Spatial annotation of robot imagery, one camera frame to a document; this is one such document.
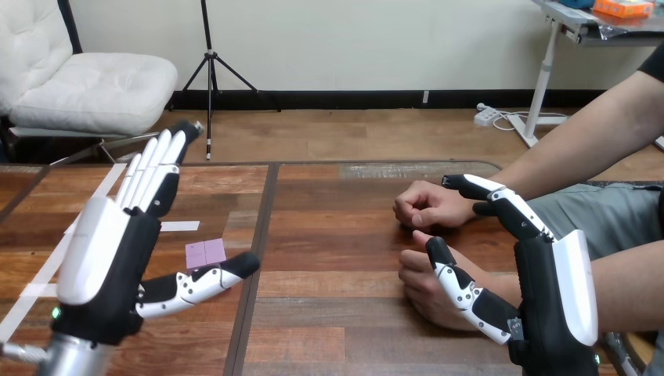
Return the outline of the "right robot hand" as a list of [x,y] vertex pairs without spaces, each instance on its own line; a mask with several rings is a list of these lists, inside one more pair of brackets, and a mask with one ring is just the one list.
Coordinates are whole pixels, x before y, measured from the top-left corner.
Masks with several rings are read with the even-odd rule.
[[596,375],[597,303],[585,233],[554,235],[517,193],[476,175],[446,175],[442,186],[475,201],[476,213],[495,215],[517,240],[518,307],[479,287],[441,237],[427,241],[431,267],[461,316],[506,345],[525,375]]

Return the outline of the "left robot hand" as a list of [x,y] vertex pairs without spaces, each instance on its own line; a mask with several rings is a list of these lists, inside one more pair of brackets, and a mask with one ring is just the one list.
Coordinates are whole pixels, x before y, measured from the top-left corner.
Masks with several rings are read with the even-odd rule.
[[144,320],[190,309],[259,269],[258,257],[245,251],[190,273],[144,278],[178,192],[181,163],[202,131],[189,121],[165,129],[129,163],[115,197],[87,202],[60,266],[54,332],[119,345]]

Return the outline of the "person's hand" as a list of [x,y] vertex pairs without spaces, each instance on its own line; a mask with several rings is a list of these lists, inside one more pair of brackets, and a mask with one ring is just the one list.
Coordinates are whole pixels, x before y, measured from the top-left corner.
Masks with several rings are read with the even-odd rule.
[[476,218],[475,201],[424,180],[417,180],[394,199],[396,219],[413,230],[428,231],[433,226],[457,228]]
[[[457,264],[471,275],[480,287],[486,287],[497,295],[504,296],[504,281],[474,264],[469,258],[451,250]],[[404,285],[406,297],[415,310],[430,323],[457,331],[475,331],[444,292],[429,262],[422,251],[406,249],[399,256],[399,279]]]

